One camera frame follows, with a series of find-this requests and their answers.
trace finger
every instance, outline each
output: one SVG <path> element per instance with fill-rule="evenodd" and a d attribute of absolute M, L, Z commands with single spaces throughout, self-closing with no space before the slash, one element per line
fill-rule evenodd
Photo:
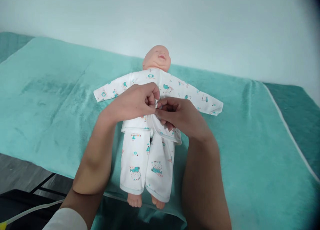
<path fill-rule="evenodd" d="M 180 104 L 180 102 L 181 102 L 181 99 L 174 98 L 174 97 L 166 97 L 158 101 L 158 108 L 164 105 L 171 105 L 171 106 L 178 105 Z"/>
<path fill-rule="evenodd" d="M 154 82 L 147 83 L 147 84 L 141 85 L 141 87 L 146 94 L 153 93 L 155 99 L 158 100 L 160 98 L 160 91 L 156 83 Z"/>
<path fill-rule="evenodd" d="M 164 119 L 160 119 L 160 123 L 161 123 L 161 125 L 165 125 L 167 123 L 167 121 Z"/>
<path fill-rule="evenodd" d="M 154 98 L 154 94 L 153 93 L 148 93 L 147 94 L 147 98 L 148 98 L 149 104 L 155 104 L 156 100 Z"/>
<path fill-rule="evenodd" d="M 167 128 L 171 131 L 173 129 L 173 124 L 167 121 Z"/>
<path fill-rule="evenodd" d="M 141 109 L 141 112 L 144 113 L 144 115 L 151 115 L 154 114 L 154 112 L 156 111 L 156 105 L 145 105 L 143 106 L 143 108 Z"/>
<path fill-rule="evenodd" d="M 156 109 L 155 115 L 157 115 L 159 118 L 167 120 L 169 122 L 174 122 L 175 112 L 167 112 L 164 110 Z"/>
<path fill-rule="evenodd" d="M 168 111 L 168 112 L 174 111 L 173 106 L 171 106 L 171 105 L 164 105 L 164 106 L 162 106 L 161 110 Z"/>

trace white wall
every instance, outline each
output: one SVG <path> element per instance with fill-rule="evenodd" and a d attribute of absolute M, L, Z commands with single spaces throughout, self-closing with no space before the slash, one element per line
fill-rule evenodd
<path fill-rule="evenodd" d="M 47 36 L 305 88 L 320 105 L 319 20 L 310 0 L 0 0 L 0 31 Z"/>

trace baby pants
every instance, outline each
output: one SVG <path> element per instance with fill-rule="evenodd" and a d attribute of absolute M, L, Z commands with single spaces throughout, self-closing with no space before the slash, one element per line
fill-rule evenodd
<path fill-rule="evenodd" d="M 161 202 L 170 199 L 175 143 L 153 130 L 126 129 L 123 138 L 120 188 L 139 195 L 144 186 Z"/>

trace baby shirt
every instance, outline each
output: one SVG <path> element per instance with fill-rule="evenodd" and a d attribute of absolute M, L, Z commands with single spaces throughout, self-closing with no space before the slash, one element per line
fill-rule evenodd
<path fill-rule="evenodd" d="M 221 101 L 157 68 L 129 73 L 96 89 L 93 93 L 96 100 L 101 102 L 118 97 L 133 84 L 143 85 L 150 82 L 156 83 L 159 87 L 161 99 L 165 97 L 189 99 L 195 108 L 202 113 L 218 115 L 222 112 L 223 103 Z M 178 129 L 177 131 L 169 131 L 166 127 L 161 125 L 159 118 L 156 115 L 145 115 L 143 118 L 138 117 L 123 121 L 121 131 L 124 132 L 127 128 L 138 128 L 140 130 L 149 130 L 153 128 L 154 131 L 163 138 L 181 144 L 180 131 Z"/>

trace cable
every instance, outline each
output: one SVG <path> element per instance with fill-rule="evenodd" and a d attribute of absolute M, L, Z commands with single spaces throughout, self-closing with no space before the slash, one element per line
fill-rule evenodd
<path fill-rule="evenodd" d="M 0 223 L 0 230 L 5 230 L 7 225 L 9 225 L 10 223 L 13 223 L 15 220 L 18 220 L 19 218 L 31 213 L 31 212 L 34 212 L 36 210 L 39 210 L 39 209 L 43 209 L 43 208 L 48 208 L 48 207 L 51 207 L 53 205 L 56 205 L 58 203 L 62 203 L 64 199 L 62 200 L 59 200 L 59 201 L 56 201 L 56 202 L 53 202 L 53 203 L 48 203 L 48 204 L 43 204 L 43 205 L 39 205 L 39 206 L 36 206 L 36 207 L 33 207 L 33 208 L 30 208 L 22 213 L 19 213 L 18 215 L 8 219 L 7 221 L 4 221 L 2 223 Z"/>

